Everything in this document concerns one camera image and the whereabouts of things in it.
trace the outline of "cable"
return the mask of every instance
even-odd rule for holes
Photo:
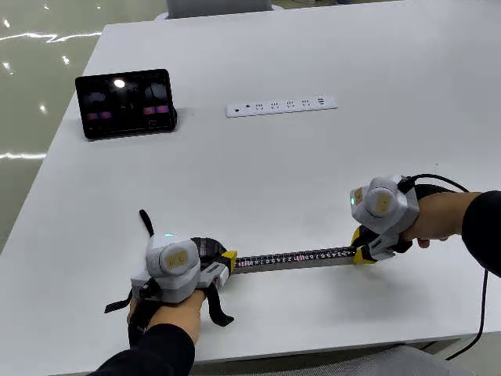
[[[487,277],[488,270],[484,271],[484,284],[482,286],[482,303],[481,303],[481,313],[480,313],[480,328],[478,329],[477,336],[468,345],[464,346],[460,351],[453,353],[451,356],[445,358],[445,360],[452,360],[462,353],[471,349],[478,342],[482,333],[484,332],[484,322],[485,322],[485,296],[487,295]]]
[[[419,175],[415,175],[411,178],[411,180],[418,180],[418,179],[422,179],[422,178],[431,178],[431,179],[437,179],[437,180],[441,180],[442,182],[446,182],[448,184],[450,184],[451,186],[454,186],[456,187],[458,190],[462,190],[463,192],[470,192],[469,190],[467,190],[464,186],[462,186],[461,184],[459,183],[456,183],[455,181],[451,180],[451,179],[448,179],[448,178],[444,178],[443,176],[440,176],[440,175],[435,175],[435,174],[419,174]]]
[[[412,182],[412,184],[414,184],[414,182],[416,180],[421,179],[421,178],[431,178],[431,179],[441,180],[442,182],[446,182],[446,183],[450,184],[451,186],[454,186],[457,189],[462,190],[463,192],[470,192],[461,184],[456,183],[456,182],[452,181],[451,179],[445,178],[445,177],[440,176],[440,175],[435,175],[435,174],[419,174],[419,175],[411,176],[411,177],[405,179],[405,181],[403,182],[404,189],[408,183]],[[480,308],[480,327],[478,328],[477,335],[468,345],[464,346],[461,350],[453,353],[451,356],[448,356],[447,358],[445,358],[445,360],[452,360],[452,359],[456,358],[457,356],[463,354],[464,352],[468,351],[469,349],[471,349],[480,340],[482,334],[484,333],[485,299],[487,296],[487,279],[488,279],[488,270],[485,269],[484,282],[482,284],[482,301],[481,301],[481,308]]]

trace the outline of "human hand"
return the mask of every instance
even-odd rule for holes
[[[463,217],[471,201],[480,193],[436,193],[419,200],[420,214],[401,234],[404,240],[417,239],[422,248],[430,246],[430,239],[446,240],[460,235]]]
[[[200,332],[200,309],[205,300],[205,294],[195,290],[189,298],[175,305],[163,305],[153,315],[148,324],[148,329],[158,324],[172,324],[183,329],[196,343]],[[127,317],[129,322],[134,312],[136,300],[131,300],[130,311]]]

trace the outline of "electrical outlet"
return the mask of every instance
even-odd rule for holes
[[[337,104],[332,96],[313,96],[300,99],[274,99],[270,101],[229,104],[226,106],[226,116],[228,118],[239,118],[242,116],[328,110],[333,108],[337,108]]]

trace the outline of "black sleeve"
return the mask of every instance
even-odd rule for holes
[[[471,255],[489,272],[501,277],[501,192],[481,194],[471,201],[463,218],[463,241]]]
[[[195,358],[195,346],[183,329],[155,325],[138,345],[119,352],[89,376],[184,376]]]

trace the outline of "chair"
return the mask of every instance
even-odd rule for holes
[[[155,20],[282,9],[272,5],[271,0],[167,0],[167,7],[168,13],[158,15]]]

